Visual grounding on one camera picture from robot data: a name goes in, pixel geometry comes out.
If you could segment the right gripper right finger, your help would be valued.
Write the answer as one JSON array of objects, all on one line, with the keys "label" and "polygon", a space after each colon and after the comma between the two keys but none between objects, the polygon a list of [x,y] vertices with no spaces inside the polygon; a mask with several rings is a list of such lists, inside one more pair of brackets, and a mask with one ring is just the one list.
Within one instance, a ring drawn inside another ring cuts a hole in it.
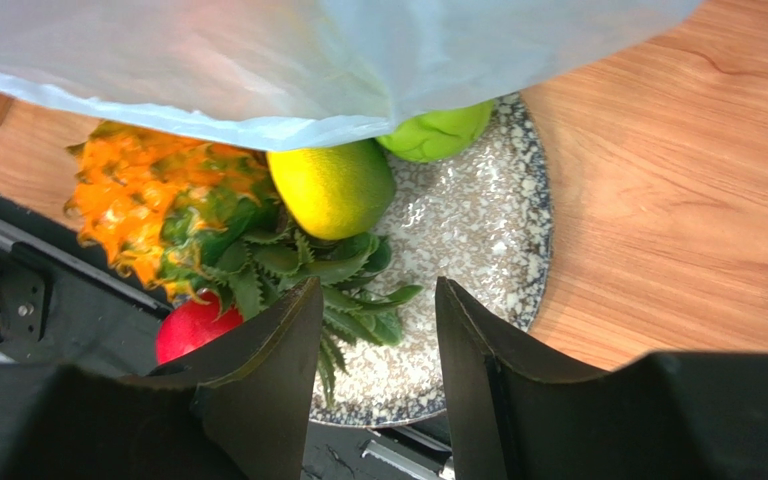
[{"label": "right gripper right finger", "polygon": [[768,479],[768,353],[576,360],[439,278],[437,335],[460,479]]}]

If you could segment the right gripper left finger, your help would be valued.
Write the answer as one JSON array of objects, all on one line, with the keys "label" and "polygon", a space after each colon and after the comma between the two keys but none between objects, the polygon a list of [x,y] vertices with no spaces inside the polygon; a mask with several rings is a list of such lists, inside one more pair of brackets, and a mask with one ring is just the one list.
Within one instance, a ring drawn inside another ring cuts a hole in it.
[{"label": "right gripper left finger", "polygon": [[316,278],[148,376],[0,364],[0,479],[296,479],[323,320]]}]

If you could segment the red apple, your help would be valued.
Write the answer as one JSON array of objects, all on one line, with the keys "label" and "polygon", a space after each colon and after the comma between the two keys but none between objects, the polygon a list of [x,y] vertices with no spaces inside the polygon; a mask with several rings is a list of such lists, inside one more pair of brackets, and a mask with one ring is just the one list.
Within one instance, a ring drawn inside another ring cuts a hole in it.
[{"label": "red apple", "polygon": [[218,296],[205,291],[200,301],[184,302],[161,322],[155,341],[157,363],[163,365],[185,356],[243,322],[244,317],[234,307],[222,313]]}]

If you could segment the green apple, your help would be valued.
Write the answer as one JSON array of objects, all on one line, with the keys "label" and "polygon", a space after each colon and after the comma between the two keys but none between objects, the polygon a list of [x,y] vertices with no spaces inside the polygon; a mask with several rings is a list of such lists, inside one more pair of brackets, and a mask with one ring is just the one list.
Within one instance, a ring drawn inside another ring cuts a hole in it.
[{"label": "green apple", "polygon": [[484,133],[495,101],[469,107],[431,111],[402,122],[392,133],[376,138],[387,151],[411,162],[429,163],[455,156]]}]

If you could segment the light blue plastic bag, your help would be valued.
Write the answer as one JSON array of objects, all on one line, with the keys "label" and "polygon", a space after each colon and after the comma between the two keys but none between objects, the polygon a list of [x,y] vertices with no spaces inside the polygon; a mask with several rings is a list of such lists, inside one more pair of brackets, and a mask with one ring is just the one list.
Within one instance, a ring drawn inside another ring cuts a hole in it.
[{"label": "light blue plastic bag", "polygon": [[0,1],[0,93],[261,150],[376,137],[664,33],[693,1]]}]

